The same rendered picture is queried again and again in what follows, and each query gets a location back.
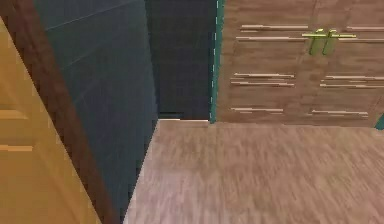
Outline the brown wooden double door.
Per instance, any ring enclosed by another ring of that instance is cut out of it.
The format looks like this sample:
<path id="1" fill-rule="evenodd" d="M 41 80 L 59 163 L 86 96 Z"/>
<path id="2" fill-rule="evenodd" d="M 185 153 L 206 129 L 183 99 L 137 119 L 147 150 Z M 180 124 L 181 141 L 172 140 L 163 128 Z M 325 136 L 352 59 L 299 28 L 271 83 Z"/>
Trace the brown wooden double door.
<path id="1" fill-rule="evenodd" d="M 336 39 L 314 55 L 302 37 Z M 384 0 L 226 0 L 220 122 L 373 127 L 384 115 Z"/>

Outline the orange wooden door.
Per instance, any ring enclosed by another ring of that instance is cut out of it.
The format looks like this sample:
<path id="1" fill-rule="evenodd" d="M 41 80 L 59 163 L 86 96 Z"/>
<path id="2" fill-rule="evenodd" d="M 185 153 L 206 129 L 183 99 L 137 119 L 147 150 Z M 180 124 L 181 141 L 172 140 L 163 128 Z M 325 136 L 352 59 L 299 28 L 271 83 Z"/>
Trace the orange wooden door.
<path id="1" fill-rule="evenodd" d="M 120 224 L 32 0 L 0 0 L 0 224 Z"/>

